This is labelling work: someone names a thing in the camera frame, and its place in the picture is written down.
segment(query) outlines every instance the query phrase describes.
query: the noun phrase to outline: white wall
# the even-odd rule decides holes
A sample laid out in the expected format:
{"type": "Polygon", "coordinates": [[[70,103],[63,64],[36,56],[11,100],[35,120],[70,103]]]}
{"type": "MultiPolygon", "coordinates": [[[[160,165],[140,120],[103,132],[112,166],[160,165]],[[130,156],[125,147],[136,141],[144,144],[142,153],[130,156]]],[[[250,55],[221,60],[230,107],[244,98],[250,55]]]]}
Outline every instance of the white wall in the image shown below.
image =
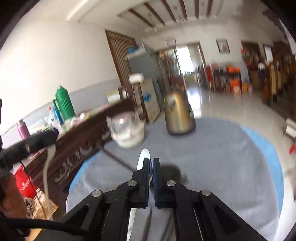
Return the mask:
{"type": "Polygon", "coordinates": [[[117,72],[102,27],[66,21],[22,19],[0,51],[1,133],[54,99],[117,72]]]}
{"type": "Polygon", "coordinates": [[[237,20],[230,20],[226,24],[207,24],[202,26],[183,26],[178,29],[168,30],[163,33],[153,34],[144,38],[144,41],[156,50],[167,48],[166,39],[174,37],[177,45],[200,42],[205,61],[207,64],[213,62],[241,62],[242,48],[241,41],[258,42],[272,45],[273,41],[268,34],[257,28],[237,20]],[[220,54],[216,39],[227,39],[230,48],[230,54],[220,54]]]}

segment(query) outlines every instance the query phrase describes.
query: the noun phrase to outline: white cable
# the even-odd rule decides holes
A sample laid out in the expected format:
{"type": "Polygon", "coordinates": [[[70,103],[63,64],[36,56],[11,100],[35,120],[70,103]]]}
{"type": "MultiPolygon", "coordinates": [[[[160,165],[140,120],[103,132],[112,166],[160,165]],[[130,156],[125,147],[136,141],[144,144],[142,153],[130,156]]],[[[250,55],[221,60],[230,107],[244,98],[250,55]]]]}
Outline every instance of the white cable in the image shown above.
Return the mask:
{"type": "Polygon", "coordinates": [[[56,151],[56,146],[55,144],[49,146],[47,148],[47,158],[45,161],[45,165],[43,168],[43,187],[44,187],[44,193],[45,193],[45,198],[46,198],[46,202],[47,202],[47,208],[48,208],[48,213],[49,213],[49,219],[52,219],[52,213],[50,211],[50,204],[49,204],[49,193],[48,193],[48,184],[47,184],[47,170],[49,167],[50,162],[53,160],[54,156],[55,156],[55,151],[56,151]]]}

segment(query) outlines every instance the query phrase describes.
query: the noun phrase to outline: carved wooden cabinet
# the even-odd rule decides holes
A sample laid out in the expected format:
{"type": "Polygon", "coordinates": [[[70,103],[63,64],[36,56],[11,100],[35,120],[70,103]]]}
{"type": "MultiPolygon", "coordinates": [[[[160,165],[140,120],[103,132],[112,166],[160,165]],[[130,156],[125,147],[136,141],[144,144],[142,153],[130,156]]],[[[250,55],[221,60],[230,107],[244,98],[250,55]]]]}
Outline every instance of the carved wooden cabinet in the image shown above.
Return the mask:
{"type": "MultiPolygon", "coordinates": [[[[66,208],[69,186],[85,160],[99,151],[99,147],[111,140],[106,117],[124,111],[134,111],[131,99],[125,99],[101,111],[72,128],[56,142],[56,153],[48,169],[49,198],[60,208],[66,208]]],[[[42,174],[47,150],[41,151],[27,166],[36,186],[44,191],[42,174]]]]}

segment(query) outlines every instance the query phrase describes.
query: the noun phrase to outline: shelf with items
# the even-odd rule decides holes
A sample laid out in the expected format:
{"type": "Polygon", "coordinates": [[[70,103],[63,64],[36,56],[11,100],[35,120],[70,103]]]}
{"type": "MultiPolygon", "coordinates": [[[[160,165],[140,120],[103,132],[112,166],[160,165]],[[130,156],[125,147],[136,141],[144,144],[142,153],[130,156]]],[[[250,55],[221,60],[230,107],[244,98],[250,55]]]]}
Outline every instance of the shelf with items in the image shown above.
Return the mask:
{"type": "Polygon", "coordinates": [[[160,51],[158,54],[163,62],[168,77],[175,77],[181,74],[175,49],[160,51]]]}

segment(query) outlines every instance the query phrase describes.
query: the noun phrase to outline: refrigerator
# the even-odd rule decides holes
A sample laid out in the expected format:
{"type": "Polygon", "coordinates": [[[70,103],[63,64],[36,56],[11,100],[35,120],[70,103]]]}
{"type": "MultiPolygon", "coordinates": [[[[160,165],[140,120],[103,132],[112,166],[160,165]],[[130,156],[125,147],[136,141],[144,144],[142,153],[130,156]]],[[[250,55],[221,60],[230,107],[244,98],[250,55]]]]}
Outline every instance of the refrigerator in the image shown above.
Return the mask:
{"type": "Polygon", "coordinates": [[[145,52],[128,59],[132,74],[142,73],[144,79],[151,78],[159,107],[163,110],[163,97],[168,91],[168,79],[159,56],[154,52],[145,52]]]}

